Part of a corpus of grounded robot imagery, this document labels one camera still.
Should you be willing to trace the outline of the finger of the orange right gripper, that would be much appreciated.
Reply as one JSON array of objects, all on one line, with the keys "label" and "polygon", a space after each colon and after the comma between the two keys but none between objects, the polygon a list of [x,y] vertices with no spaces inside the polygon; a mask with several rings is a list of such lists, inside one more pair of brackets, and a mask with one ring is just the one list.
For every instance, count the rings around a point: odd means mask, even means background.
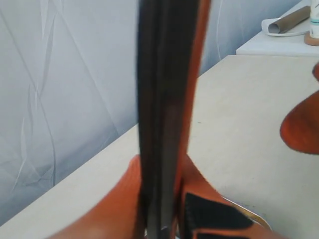
[{"label": "finger of the orange right gripper", "polygon": [[283,142],[297,152],[319,154],[319,93],[296,105],[280,127]]}]

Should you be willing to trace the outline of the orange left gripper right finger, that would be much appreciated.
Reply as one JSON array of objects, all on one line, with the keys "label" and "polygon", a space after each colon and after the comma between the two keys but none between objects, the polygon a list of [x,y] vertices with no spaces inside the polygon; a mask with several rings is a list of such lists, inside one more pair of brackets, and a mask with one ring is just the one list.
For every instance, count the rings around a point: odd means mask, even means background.
[{"label": "orange left gripper right finger", "polygon": [[179,233],[183,239],[280,239],[226,201],[188,156],[181,163]]}]

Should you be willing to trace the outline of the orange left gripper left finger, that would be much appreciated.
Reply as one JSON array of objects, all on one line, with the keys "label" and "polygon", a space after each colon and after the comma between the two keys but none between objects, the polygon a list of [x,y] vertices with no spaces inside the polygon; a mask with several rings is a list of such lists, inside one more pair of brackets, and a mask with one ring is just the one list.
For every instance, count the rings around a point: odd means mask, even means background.
[{"label": "orange left gripper left finger", "polygon": [[143,239],[145,220],[140,206],[140,157],[134,156],[115,187],[81,218],[52,239]]}]

